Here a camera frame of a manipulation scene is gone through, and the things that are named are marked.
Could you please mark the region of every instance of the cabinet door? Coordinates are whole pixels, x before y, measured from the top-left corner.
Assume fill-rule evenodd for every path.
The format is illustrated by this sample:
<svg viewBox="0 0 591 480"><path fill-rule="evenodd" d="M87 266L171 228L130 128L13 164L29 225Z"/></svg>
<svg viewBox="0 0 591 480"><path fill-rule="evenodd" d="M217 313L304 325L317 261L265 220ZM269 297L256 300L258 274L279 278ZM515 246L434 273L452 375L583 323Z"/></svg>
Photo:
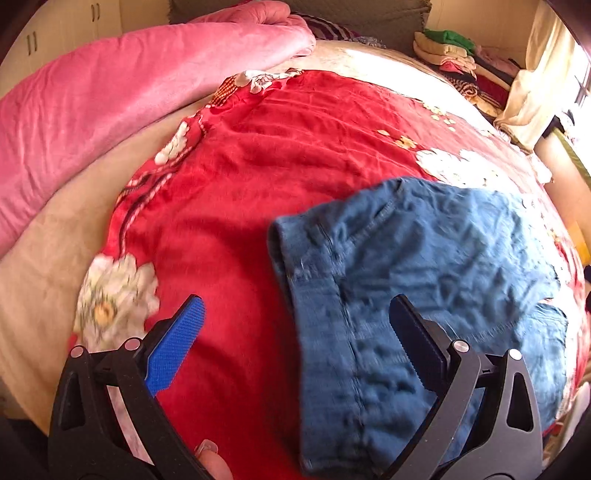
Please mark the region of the cabinet door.
<svg viewBox="0 0 591 480"><path fill-rule="evenodd" d="M123 33L119 0L99 0L96 3L96 10L98 38L118 37Z"/></svg>
<svg viewBox="0 0 591 480"><path fill-rule="evenodd" d="M25 27L0 65L0 98L31 74L32 41L31 31Z"/></svg>
<svg viewBox="0 0 591 480"><path fill-rule="evenodd" d="M31 67L33 71L66 52L64 26L67 22L67 7L66 0L50 0L27 24L27 29L32 31Z"/></svg>
<svg viewBox="0 0 591 480"><path fill-rule="evenodd" d="M69 0L66 25L67 50L74 50L96 39L96 3L89 0Z"/></svg>

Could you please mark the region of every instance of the beige blanket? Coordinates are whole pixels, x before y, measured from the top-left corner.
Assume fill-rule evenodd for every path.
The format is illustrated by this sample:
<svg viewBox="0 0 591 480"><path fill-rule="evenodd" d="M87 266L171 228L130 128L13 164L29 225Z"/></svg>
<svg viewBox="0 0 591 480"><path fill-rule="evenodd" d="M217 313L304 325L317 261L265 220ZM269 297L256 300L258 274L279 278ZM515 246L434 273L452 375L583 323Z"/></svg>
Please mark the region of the beige blanket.
<svg viewBox="0 0 591 480"><path fill-rule="evenodd" d="M290 66L332 70L376 83L494 132L445 80L395 51L320 41L310 57L290 60L274 70ZM0 377L45 432L78 291L102 247L116 197L135 170L168 142L181 119L204 103L172 113L97 159L53 196L0 260Z"/></svg>

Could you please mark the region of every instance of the fingernail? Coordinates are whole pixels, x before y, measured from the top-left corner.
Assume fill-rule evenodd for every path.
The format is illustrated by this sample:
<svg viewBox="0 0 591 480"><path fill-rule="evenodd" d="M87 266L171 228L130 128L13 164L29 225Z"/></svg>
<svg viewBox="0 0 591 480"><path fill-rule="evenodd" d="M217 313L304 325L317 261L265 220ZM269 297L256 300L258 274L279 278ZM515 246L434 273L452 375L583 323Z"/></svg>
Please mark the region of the fingernail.
<svg viewBox="0 0 591 480"><path fill-rule="evenodd" d="M197 448L195 448L195 456L199 458L199 456L205 451L211 450L213 453L217 453L217 445L213 443L211 440L204 440L201 442Z"/></svg>

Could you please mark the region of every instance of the stack of clothes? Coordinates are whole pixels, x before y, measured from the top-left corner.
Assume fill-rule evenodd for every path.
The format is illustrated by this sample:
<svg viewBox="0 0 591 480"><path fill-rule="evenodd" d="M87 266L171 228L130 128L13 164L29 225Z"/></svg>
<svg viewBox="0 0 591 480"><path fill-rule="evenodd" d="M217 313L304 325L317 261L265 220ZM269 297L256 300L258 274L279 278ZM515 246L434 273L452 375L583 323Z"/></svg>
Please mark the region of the stack of clothes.
<svg viewBox="0 0 591 480"><path fill-rule="evenodd" d="M452 30L415 32L413 49L490 121L505 109L520 70L513 60L499 57Z"/></svg>

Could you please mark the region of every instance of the folded clothes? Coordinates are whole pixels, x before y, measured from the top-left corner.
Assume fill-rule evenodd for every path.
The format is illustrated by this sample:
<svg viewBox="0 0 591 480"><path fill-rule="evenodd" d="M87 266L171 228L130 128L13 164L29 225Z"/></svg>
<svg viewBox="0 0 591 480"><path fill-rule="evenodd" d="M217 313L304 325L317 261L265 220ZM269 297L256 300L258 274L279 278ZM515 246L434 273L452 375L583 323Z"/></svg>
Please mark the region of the folded clothes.
<svg viewBox="0 0 591 480"><path fill-rule="evenodd" d="M447 78L447 80L449 81L449 83L451 83L453 85L453 87L462 94L462 96L467 99L470 100L471 98L474 98L476 95L478 95L480 93L480 90L478 89L478 87L474 84L474 82L466 82L464 80L458 79L458 78L454 78L449 76L449 72L441 72L441 74Z"/></svg>
<svg viewBox="0 0 591 480"><path fill-rule="evenodd" d="M567 319L540 303L559 282L522 201L403 177L272 224L269 253L300 342L307 473L377 478L429 411L434 394L388 321L400 293L479 352L519 349L543 428L554 421L566 384ZM472 398L449 458L460 453L479 402Z"/></svg>
<svg viewBox="0 0 591 480"><path fill-rule="evenodd" d="M501 80L498 76L496 76L490 70L484 68L482 65L476 64L474 73L476 73L476 78L478 78L479 76L483 76L485 78L488 78L491 82L496 83L498 86L503 87L507 92L511 90L511 85L509 85L504 80Z"/></svg>
<svg viewBox="0 0 591 480"><path fill-rule="evenodd" d="M420 59L428 63L432 63L433 65L441 65L447 61L450 61L457 65L458 68L463 72L471 72L476 69L476 63L472 57L466 57L463 59L461 57L452 57L449 55L434 55L424 51L415 41L413 41L413 50Z"/></svg>
<svg viewBox="0 0 591 480"><path fill-rule="evenodd" d="M429 30L425 28L425 35L437 43L444 43L448 45L456 45L467 51L469 55L474 55L476 45L474 42L466 37L463 37L453 30Z"/></svg>
<svg viewBox="0 0 591 480"><path fill-rule="evenodd" d="M480 45L477 45L475 49L475 54L476 61L478 61L478 58L480 58L481 60L489 64L491 67L494 67L497 70L506 73L513 79L517 77L519 70L521 70L521 68L515 64L515 61L505 59L497 55L489 48L484 48Z"/></svg>
<svg viewBox="0 0 591 480"><path fill-rule="evenodd" d="M449 60L444 61L439 66L439 70L441 70L442 72L464 73L462 70L460 70L460 67L458 67L455 63Z"/></svg>
<svg viewBox="0 0 591 480"><path fill-rule="evenodd" d="M476 77L476 84L484 100L497 108L505 109L507 100L509 99L509 92L507 90L482 75Z"/></svg>
<svg viewBox="0 0 591 480"><path fill-rule="evenodd" d="M435 71L439 72L440 75L443 75L445 78L454 79L454 80L461 80L465 83L471 83L476 85L476 75L473 72L465 73L465 72L448 72L447 70L442 70L441 67L439 69L434 66Z"/></svg>
<svg viewBox="0 0 591 480"><path fill-rule="evenodd" d="M417 42L421 50L424 50L427 53L432 53L434 55L449 55L452 57L462 58L466 58L468 56L468 53L466 52L465 48L458 47L456 45L438 43L434 40L431 40L430 38L425 36L424 33L421 32L414 33L414 41Z"/></svg>
<svg viewBox="0 0 591 480"><path fill-rule="evenodd" d="M475 56L474 60L475 60L476 64L480 65L485 70L488 70L489 72L491 72L495 77L501 79L503 82L505 82L507 85L509 85L509 87L511 85L513 85L513 80L515 80L515 78L512 77L511 75L507 75L505 72L502 72L499 69L494 68L492 65L485 62L484 60L482 60L482 58L480 58L478 56Z"/></svg>
<svg viewBox="0 0 591 480"><path fill-rule="evenodd" d="M470 98L469 100L472 105L474 105L482 113L485 114L485 117L490 117L491 119L495 119L503 111L502 108L499 108L499 107L493 105L487 99L485 99L483 97L482 92L480 92L478 95L474 96L473 98Z"/></svg>

